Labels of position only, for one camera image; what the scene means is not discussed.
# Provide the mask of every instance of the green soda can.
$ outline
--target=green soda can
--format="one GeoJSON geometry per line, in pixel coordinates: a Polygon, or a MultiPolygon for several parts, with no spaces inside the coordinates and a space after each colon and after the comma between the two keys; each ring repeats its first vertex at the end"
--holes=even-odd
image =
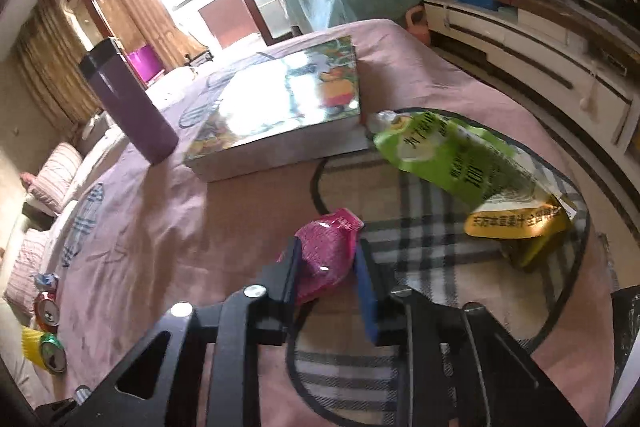
{"type": "Polygon", "coordinates": [[[65,348],[52,333],[45,333],[40,339],[40,356],[44,365],[52,373],[64,373],[66,371],[65,348]]]}

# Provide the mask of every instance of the screw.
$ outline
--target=screw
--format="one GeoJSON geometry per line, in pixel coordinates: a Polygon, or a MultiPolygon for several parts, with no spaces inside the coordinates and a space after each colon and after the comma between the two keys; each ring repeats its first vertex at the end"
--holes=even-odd
{"type": "Polygon", "coordinates": [[[408,297],[411,295],[413,289],[409,288],[409,286],[396,286],[391,290],[391,295],[396,297],[408,297]]]}
{"type": "Polygon", "coordinates": [[[247,286],[244,289],[244,294],[252,299],[262,297],[265,293],[267,293],[267,288],[265,288],[261,284],[252,284],[251,286],[247,286]]]}
{"type": "Polygon", "coordinates": [[[174,317],[186,317],[187,315],[190,315],[192,311],[193,306],[188,302],[176,302],[171,306],[171,314],[174,317]]]}

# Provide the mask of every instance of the book cover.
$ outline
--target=book cover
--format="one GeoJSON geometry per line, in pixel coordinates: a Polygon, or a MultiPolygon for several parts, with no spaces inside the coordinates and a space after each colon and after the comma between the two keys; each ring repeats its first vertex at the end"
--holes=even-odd
{"type": "Polygon", "coordinates": [[[193,168],[194,160],[207,155],[359,116],[355,50],[345,36],[238,71],[212,106],[184,162],[193,168]]]}

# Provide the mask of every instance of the pink drink pouch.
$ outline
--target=pink drink pouch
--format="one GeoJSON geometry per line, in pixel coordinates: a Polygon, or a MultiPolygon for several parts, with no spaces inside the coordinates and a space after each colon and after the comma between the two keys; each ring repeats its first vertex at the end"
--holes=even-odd
{"type": "Polygon", "coordinates": [[[297,304],[317,298],[347,277],[353,267],[358,230],[363,226],[357,216],[339,208],[296,232],[302,242],[303,261],[297,304]]]}

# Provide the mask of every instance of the purple water bottle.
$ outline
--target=purple water bottle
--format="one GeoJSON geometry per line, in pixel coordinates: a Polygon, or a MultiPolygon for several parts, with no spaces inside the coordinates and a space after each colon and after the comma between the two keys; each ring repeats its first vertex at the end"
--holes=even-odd
{"type": "Polygon", "coordinates": [[[149,100],[115,38],[97,44],[79,68],[105,110],[151,165],[174,151],[178,135],[149,100]]]}

